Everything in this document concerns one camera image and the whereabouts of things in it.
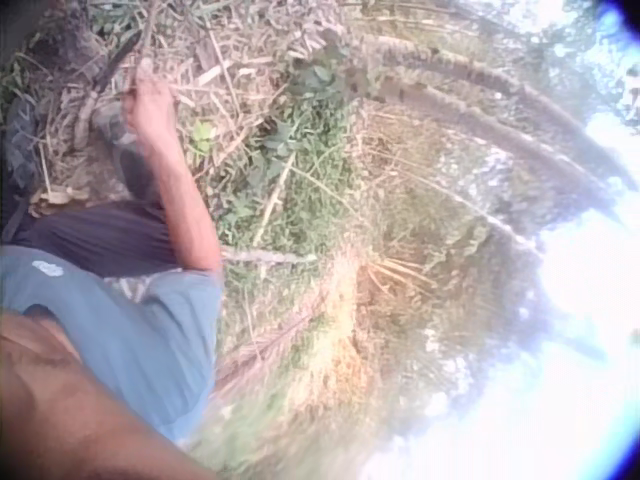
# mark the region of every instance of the person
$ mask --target person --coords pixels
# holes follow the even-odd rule
[[[39,219],[24,213],[37,177],[31,107],[16,104],[2,165],[3,467],[61,478],[137,462],[141,478],[201,478],[162,436],[185,439],[211,393],[222,258],[169,88],[140,68],[125,98],[144,165],[126,149],[117,162],[134,199]],[[158,275],[138,303],[103,280],[148,274]]]

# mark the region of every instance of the bright sky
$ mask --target bright sky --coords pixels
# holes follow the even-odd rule
[[[539,7],[539,28],[562,15],[560,1],[539,0]],[[606,114],[594,115],[587,132],[615,148],[640,183],[637,135]],[[610,473],[640,429],[640,349],[630,343],[630,332],[640,328],[640,195],[626,194],[617,212],[624,228],[587,212],[544,232],[548,253],[539,271],[572,330],[584,332],[607,359],[548,342],[539,358],[523,356],[497,368],[462,420],[447,413],[444,392],[436,394],[428,412],[440,422],[422,436],[396,438],[371,458],[363,480],[599,479]]]

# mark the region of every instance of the shirt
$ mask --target shirt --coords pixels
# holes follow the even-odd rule
[[[61,258],[8,246],[0,286],[5,309],[48,309],[98,381],[158,432],[177,442],[197,426],[214,383],[221,278],[164,273],[135,303]]]

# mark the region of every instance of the dark pants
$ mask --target dark pants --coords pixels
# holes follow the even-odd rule
[[[1,163],[4,230],[20,200]],[[114,202],[39,219],[25,214],[9,244],[43,250],[100,277],[178,268],[159,200]]]

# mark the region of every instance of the white logo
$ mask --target white logo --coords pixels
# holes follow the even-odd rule
[[[58,265],[53,265],[51,263],[43,262],[42,260],[36,260],[31,265],[36,267],[45,275],[49,275],[50,277],[61,277],[64,274],[64,270],[62,267]]]

